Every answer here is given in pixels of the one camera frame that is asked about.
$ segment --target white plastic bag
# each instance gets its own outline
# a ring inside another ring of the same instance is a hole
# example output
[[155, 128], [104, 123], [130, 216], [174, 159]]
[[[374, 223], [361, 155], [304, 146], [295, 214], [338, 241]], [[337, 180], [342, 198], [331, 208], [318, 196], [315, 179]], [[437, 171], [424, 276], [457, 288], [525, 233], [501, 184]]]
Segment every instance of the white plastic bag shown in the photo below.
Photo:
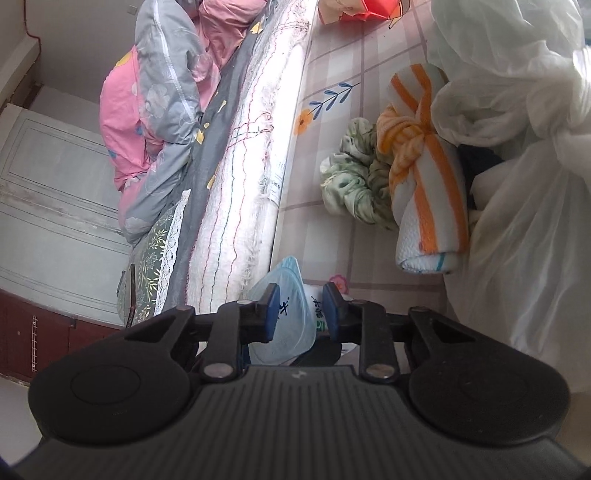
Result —
[[[431, 109], [443, 138], [503, 147], [528, 131], [519, 148], [570, 141], [591, 111], [591, 50], [575, 0], [433, 0], [432, 12], [429, 60], [450, 77]], [[591, 160], [558, 160], [591, 185]]]
[[462, 323], [591, 388], [591, 196], [550, 140], [517, 160], [445, 280]]
[[446, 277], [450, 302], [462, 323], [554, 366], [572, 391], [589, 390], [591, 50], [578, 4], [431, 8], [429, 59], [450, 78], [431, 109], [437, 132], [515, 159], [485, 192], [468, 260]]
[[583, 17], [585, 40], [591, 40], [591, 0], [579, 0], [579, 8]]

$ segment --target rolled towel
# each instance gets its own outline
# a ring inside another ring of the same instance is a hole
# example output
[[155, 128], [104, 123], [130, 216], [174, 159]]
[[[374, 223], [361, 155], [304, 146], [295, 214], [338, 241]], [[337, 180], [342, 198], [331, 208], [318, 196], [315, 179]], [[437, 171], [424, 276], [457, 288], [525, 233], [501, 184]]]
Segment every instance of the rolled towel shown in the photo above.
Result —
[[437, 135], [431, 103], [445, 74], [415, 64], [391, 80], [391, 104], [377, 122], [377, 149], [392, 154], [388, 177], [400, 232], [396, 263], [414, 273], [447, 273], [468, 249], [466, 193], [456, 147]]

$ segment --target white mattress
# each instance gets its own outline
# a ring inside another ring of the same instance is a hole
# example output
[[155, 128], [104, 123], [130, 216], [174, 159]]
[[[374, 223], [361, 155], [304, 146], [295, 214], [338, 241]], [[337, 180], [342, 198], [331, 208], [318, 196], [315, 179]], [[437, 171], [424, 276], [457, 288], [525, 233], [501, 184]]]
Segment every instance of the white mattress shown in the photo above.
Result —
[[216, 311], [269, 269], [291, 127], [309, 44], [313, 0], [290, 0], [252, 65], [231, 138], [211, 188], [189, 267], [187, 302]]

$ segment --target lace trim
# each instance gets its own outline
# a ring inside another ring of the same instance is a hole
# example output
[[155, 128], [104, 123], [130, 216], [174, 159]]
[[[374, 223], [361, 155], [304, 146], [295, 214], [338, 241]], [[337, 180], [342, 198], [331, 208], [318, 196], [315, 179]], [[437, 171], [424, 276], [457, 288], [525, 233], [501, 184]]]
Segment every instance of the lace trim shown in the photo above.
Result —
[[173, 221], [170, 224], [168, 235], [166, 237], [166, 245], [162, 254], [162, 262], [160, 264], [160, 278], [158, 279], [158, 290], [156, 291], [156, 305], [154, 307], [154, 316], [159, 315], [164, 308], [166, 295], [168, 294], [168, 284], [170, 282], [170, 275], [173, 272], [174, 263], [177, 260], [178, 236], [181, 232], [181, 225], [183, 224], [184, 208], [189, 200], [191, 189], [183, 192], [183, 197], [178, 201], [174, 209]]

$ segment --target green cloth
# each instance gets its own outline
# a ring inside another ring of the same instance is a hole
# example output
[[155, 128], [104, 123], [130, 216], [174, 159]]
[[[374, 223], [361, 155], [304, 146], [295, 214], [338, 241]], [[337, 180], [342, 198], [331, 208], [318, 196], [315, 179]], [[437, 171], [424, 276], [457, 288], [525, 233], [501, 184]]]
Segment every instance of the green cloth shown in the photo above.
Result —
[[160, 265], [168, 231], [173, 222], [176, 205], [164, 212], [141, 239], [129, 257], [127, 271], [119, 283], [117, 307], [121, 320], [127, 322], [131, 308], [131, 264], [135, 265], [135, 316], [132, 325], [143, 322], [154, 315], [156, 292], [160, 280]]
[[393, 158], [376, 150], [375, 125], [353, 118], [340, 142], [340, 151], [320, 163], [322, 199], [335, 215], [349, 212], [364, 223], [397, 229], [388, 190]]

